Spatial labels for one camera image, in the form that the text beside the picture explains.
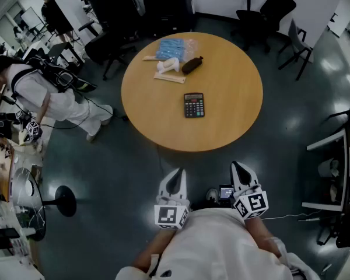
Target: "calculator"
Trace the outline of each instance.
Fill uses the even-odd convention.
[[[202,93],[186,93],[184,95],[184,115],[186,118],[205,116],[204,95]]]

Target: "calculator screen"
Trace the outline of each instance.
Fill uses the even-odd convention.
[[[190,99],[201,99],[202,98],[202,94],[186,94],[185,95],[185,99],[186,100],[190,100]]]

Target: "gray chair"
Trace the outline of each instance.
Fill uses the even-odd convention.
[[[302,39],[299,38],[299,34],[303,33]],[[292,45],[293,47],[293,52],[294,55],[293,57],[289,58],[285,63],[283,63],[282,65],[279,66],[279,69],[284,68],[285,66],[287,66],[289,63],[291,63],[292,61],[298,61],[299,57],[301,56],[301,54],[305,51],[307,51],[307,55],[306,58],[304,59],[303,65],[301,67],[301,70],[299,71],[299,74],[296,78],[296,81],[299,80],[299,78],[301,77],[301,74],[303,72],[303,70],[305,69],[306,64],[309,61],[309,58],[311,56],[311,53],[313,51],[313,49],[311,47],[309,47],[306,43],[305,43],[305,38],[306,38],[306,31],[304,31],[303,29],[300,29],[297,27],[296,23],[294,22],[294,20],[292,20],[292,23],[290,24],[290,28],[289,28],[289,32],[288,32],[288,36],[289,36],[289,41],[280,49],[279,54],[282,53],[287,47],[289,47],[290,45]]]

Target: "whiteboard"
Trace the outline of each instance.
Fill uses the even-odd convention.
[[[25,11],[21,16],[21,18],[28,25],[29,29],[32,29],[40,24],[43,24],[43,22],[36,15],[32,7],[30,7],[27,11]]]

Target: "white pants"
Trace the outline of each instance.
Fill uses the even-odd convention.
[[[111,106],[99,106],[106,109],[110,113],[113,113],[113,108]],[[66,119],[73,124],[80,124],[80,127],[90,136],[95,136],[101,127],[101,122],[111,117],[111,114],[107,111],[98,108],[95,104],[88,100],[85,100],[82,104],[74,102],[71,107],[71,114]]]

